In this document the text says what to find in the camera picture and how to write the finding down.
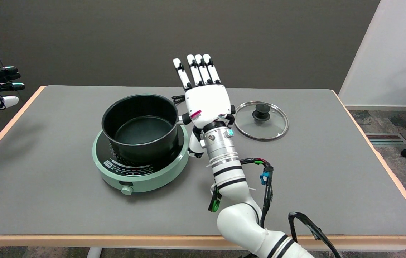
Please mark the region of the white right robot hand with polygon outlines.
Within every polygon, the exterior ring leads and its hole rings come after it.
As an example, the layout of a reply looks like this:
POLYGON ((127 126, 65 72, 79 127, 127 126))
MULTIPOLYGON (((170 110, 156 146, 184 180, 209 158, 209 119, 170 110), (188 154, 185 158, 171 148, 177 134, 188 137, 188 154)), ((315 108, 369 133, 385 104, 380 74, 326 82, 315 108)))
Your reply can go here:
POLYGON ((209 54, 189 54, 187 62, 193 83, 190 82, 181 60, 173 59, 174 68, 185 91, 187 113, 182 115, 182 122, 185 125, 193 124, 187 153, 191 157, 200 158, 204 153, 201 146, 204 128, 214 123, 231 128, 235 122, 235 109, 209 54))

